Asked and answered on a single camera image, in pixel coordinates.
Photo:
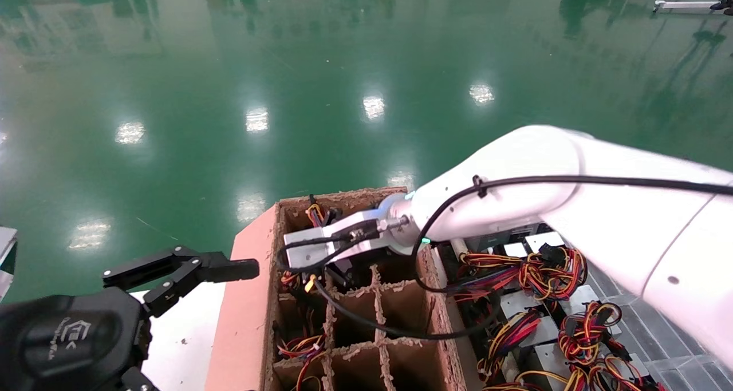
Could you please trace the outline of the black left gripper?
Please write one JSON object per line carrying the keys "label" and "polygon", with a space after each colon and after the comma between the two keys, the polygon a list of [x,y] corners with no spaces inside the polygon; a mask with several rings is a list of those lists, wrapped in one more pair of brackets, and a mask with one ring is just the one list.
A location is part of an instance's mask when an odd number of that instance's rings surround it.
{"label": "black left gripper", "polygon": [[[158,391],[141,371],[160,317],[202,282],[249,281],[256,259],[176,246],[103,271],[90,295],[50,295],[2,305],[3,390]],[[160,281],[143,305],[126,291]]]}

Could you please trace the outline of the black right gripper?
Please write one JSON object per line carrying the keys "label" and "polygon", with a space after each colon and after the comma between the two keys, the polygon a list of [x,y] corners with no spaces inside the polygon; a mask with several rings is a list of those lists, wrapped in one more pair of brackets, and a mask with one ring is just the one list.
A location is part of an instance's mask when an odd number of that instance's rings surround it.
{"label": "black right gripper", "polygon": [[344,259],[329,265],[329,275],[338,291],[358,290],[372,283],[371,263]]}

